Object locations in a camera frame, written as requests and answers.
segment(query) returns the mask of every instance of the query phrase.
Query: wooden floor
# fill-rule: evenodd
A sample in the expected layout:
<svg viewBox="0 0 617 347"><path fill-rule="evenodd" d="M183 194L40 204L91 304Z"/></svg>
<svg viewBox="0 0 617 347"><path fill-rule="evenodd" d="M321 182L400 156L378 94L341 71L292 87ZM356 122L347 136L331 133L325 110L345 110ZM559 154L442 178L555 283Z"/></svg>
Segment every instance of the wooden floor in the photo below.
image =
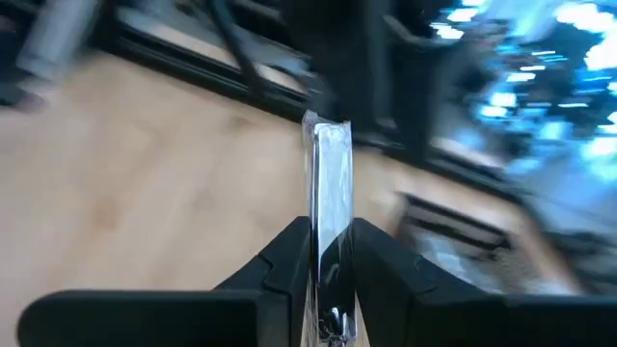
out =
<svg viewBox="0 0 617 347"><path fill-rule="evenodd" d="M65 288L204 290L305 215L298 124L98 55L39 114L0 111L0 345ZM389 230L397 191L504 227L576 284L508 202L356 152L356 216Z"/></svg>

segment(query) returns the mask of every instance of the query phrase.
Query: floor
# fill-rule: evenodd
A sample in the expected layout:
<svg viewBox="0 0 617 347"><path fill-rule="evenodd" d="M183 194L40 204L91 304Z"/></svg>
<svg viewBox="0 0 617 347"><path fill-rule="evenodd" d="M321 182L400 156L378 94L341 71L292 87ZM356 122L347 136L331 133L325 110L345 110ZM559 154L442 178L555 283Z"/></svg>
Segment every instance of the floor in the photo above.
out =
<svg viewBox="0 0 617 347"><path fill-rule="evenodd" d="M0 111L0 345L64 288L205 290L307 214L298 124L96 54L48 104ZM514 205L357 151L355 214L390 232L397 192L511 230L547 281L579 287Z"/></svg>

